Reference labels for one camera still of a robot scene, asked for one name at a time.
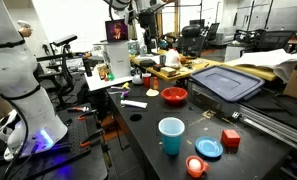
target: white paper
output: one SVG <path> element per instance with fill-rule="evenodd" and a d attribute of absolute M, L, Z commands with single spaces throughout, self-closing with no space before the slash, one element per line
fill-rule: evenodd
<path fill-rule="evenodd" d="M 288 54 L 284 49 L 245 53 L 240 59 L 227 64 L 232 66 L 254 65 L 270 68 L 284 82 L 288 82 L 294 66 L 297 64 L 297 54 Z"/>

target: clamp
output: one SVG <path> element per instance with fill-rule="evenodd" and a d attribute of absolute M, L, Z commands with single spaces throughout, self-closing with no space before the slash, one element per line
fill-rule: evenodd
<path fill-rule="evenodd" d="M 83 121 L 83 120 L 86 120 L 86 117 L 87 116 L 91 116 L 91 115 L 94 115 L 94 114 L 97 114 L 97 110 L 92 110 L 90 112 L 86 112 L 80 116 L 78 116 L 78 121 Z"/>
<path fill-rule="evenodd" d="M 95 133 L 92 133 L 90 136 L 88 136 L 85 140 L 80 142 L 80 147 L 87 147 L 90 146 L 93 139 L 96 139 L 104 134 L 104 130 L 100 129 Z"/>

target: red bowl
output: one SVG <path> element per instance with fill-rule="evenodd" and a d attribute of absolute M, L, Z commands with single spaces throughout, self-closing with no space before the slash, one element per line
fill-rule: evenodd
<path fill-rule="evenodd" d="M 179 103 L 188 96 L 188 92 L 183 88 L 170 87 L 161 92 L 161 96 L 169 103 Z"/>

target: black cable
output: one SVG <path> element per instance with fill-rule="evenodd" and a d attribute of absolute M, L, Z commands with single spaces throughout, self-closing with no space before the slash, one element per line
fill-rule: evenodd
<path fill-rule="evenodd" d="M 157 9 L 155 9 L 154 11 L 152 11 L 152 13 L 158 11 L 160 8 L 166 6 L 167 4 L 173 3 L 173 2 L 167 2 L 166 4 L 163 4 L 163 5 L 159 6 Z"/>
<path fill-rule="evenodd" d="M 26 132 L 25 132 L 25 138 L 24 138 L 24 142 L 19 146 L 19 149 L 17 149 L 15 151 L 15 153 L 13 154 L 13 159 L 11 160 L 11 162 L 9 163 L 4 176 L 2 177 L 3 180 L 7 180 L 8 176 L 10 175 L 11 170 L 13 169 L 14 165 L 16 164 L 17 160 L 19 159 L 19 157 L 22 154 L 22 151 L 24 149 L 24 145 L 27 142 L 28 139 L 28 132 L 29 132 L 29 128 L 28 128 L 28 123 L 27 123 L 27 119 L 24 116 L 24 114 L 22 113 L 22 111 L 20 110 L 20 108 L 13 103 L 12 101 L 10 101 L 8 98 L 6 98 L 4 95 L 0 94 L 0 97 L 3 98 L 4 100 L 8 101 L 10 103 L 10 105 L 12 105 L 12 107 L 17 111 L 17 113 L 19 114 L 19 116 L 22 118 L 22 120 L 24 121 L 24 124 L 26 126 Z"/>
<path fill-rule="evenodd" d="M 111 19 L 112 21 L 115 21 L 114 18 L 112 17 L 112 13 L 111 13 L 112 1 L 113 1 L 113 0 L 110 0 L 110 2 L 109 2 L 109 7 L 108 7 L 108 8 L 109 8 L 109 16 L 110 16 L 110 19 Z"/>
<path fill-rule="evenodd" d="M 127 145 L 125 145 L 125 146 L 123 146 L 123 145 L 121 144 L 121 140 L 120 140 L 120 136 L 119 136 L 119 131 L 118 131 L 118 123 L 117 123 L 117 121 L 115 120 L 114 117 L 113 117 L 113 119 L 114 119 L 114 123 L 115 123 L 115 126 L 116 126 L 116 131 L 117 131 L 117 136 L 118 136 L 119 146 L 120 146 L 121 150 L 125 150 L 125 149 L 129 148 L 129 144 L 127 144 Z"/>
<path fill-rule="evenodd" d="M 31 150 L 29 157 L 17 168 L 17 170 L 14 173 L 12 173 L 12 175 L 9 178 L 10 180 L 14 178 L 14 176 L 20 171 L 20 169 L 22 169 L 28 163 L 28 161 L 31 159 L 31 157 L 35 154 L 36 150 L 38 149 L 38 146 L 39 146 L 39 143 L 38 141 L 36 141 L 34 147 Z"/>

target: red cube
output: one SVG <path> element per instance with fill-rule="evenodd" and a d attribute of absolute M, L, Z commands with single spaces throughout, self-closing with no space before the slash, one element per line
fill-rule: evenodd
<path fill-rule="evenodd" d="M 240 143 L 240 136 L 235 130 L 223 130 L 221 140 L 226 147 L 238 148 Z"/>

